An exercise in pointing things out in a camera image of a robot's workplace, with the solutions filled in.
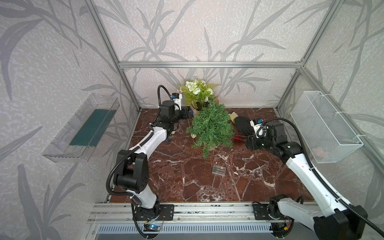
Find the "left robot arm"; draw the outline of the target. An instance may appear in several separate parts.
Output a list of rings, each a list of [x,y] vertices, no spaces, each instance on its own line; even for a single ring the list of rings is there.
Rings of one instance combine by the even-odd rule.
[[[129,196],[133,217],[154,219],[161,213],[160,202],[148,185],[148,160],[157,147],[174,131],[174,125],[180,120],[187,120],[191,107],[181,106],[176,101],[164,101],[158,116],[150,124],[149,133],[129,150],[121,150],[117,155],[116,165],[106,181],[106,190],[111,196]]]

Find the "string lights with rattan balls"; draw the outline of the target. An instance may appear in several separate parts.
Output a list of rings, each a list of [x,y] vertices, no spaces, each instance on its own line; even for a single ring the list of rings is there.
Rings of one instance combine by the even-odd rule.
[[[166,142],[170,143],[175,137],[185,137],[187,135],[187,130],[192,125],[192,119],[194,118],[193,114],[190,114],[186,120],[180,120],[174,125],[174,129],[171,131],[171,134],[166,138]]]

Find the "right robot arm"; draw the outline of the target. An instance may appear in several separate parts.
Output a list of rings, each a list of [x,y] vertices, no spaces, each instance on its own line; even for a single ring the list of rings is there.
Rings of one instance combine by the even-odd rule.
[[[362,206],[353,206],[317,170],[300,143],[288,142],[283,123],[274,118],[272,123],[251,120],[254,134],[243,138],[249,150],[266,149],[278,157],[311,193],[317,205],[307,207],[285,195],[270,198],[267,214],[274,220],[282,217],[299,222],[312,230],[320,240],[359,240],[365,226],[379,235],[384,232],[370,220]]]

